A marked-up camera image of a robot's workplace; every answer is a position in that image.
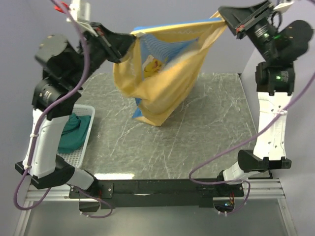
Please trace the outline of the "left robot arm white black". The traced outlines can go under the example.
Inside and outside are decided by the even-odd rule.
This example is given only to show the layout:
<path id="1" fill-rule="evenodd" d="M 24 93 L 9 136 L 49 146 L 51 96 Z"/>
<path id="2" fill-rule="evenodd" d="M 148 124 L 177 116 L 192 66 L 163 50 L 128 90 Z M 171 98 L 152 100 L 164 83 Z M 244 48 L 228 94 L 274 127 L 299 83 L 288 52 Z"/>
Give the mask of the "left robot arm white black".
<path id="1" fill-rule="evenodd" d="M 92 31 L 83 32 L 81 37 L 78 48 L 73 48 L 61 34 L 50 35 L 42 41 L 35 55 L 43 74 L 32 99 L 29 153 L 15 168 L 21 174 L 30 175 L 37 189 L 68 184 L 81 188 L 91 198 L 98 193 L 97 179 L 57 154 L 60 138 L 81 96 L 82 84 L 105 61 L 121 63 L 136 38 L 112 32 L 100 23 L 92 23 Z"/>

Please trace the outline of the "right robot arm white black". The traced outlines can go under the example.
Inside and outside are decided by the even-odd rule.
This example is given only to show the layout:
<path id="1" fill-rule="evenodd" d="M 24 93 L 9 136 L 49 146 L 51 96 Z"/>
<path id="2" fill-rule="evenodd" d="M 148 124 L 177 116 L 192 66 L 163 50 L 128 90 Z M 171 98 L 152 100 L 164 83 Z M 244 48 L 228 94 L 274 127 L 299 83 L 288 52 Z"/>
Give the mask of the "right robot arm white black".
<path id="1" fill-rule="evenodd" d="M 274 17 L 284 11 L 283 4 L 275 6 L 268 0 L 249 7 L 219 8 L 231 32 L 238 39 L 248 37 L 263 57 L 255 72 L 259 100 L 256 144 L 252 150 L 240 150 L 237 162 L 220 172 L 216 191 L 221 196 L 229 195 L 233 184 L 253 175 L 291 167 L 284 146 L 285 108 L 294 93 L 294 62 L 307 52 L 314 30 L 303 20 L 280 29 Z"/>

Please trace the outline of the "blue and yellow pillowcase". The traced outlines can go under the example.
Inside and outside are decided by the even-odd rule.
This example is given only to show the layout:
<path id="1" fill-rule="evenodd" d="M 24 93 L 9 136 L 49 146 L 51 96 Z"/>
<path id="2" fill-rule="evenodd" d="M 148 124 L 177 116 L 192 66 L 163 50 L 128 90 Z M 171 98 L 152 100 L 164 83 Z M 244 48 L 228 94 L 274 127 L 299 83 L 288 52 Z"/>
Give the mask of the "blue and yellow pillowcase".
<path id="1" fill-rule="evenodd" d="M 218 12 L 202 20 L 134 28 L 135 42 L 113 66 L 116 87 L 135 100 L 133 119 L 162 125 L 190 93 L 209 49 L 226 28 Z"/>

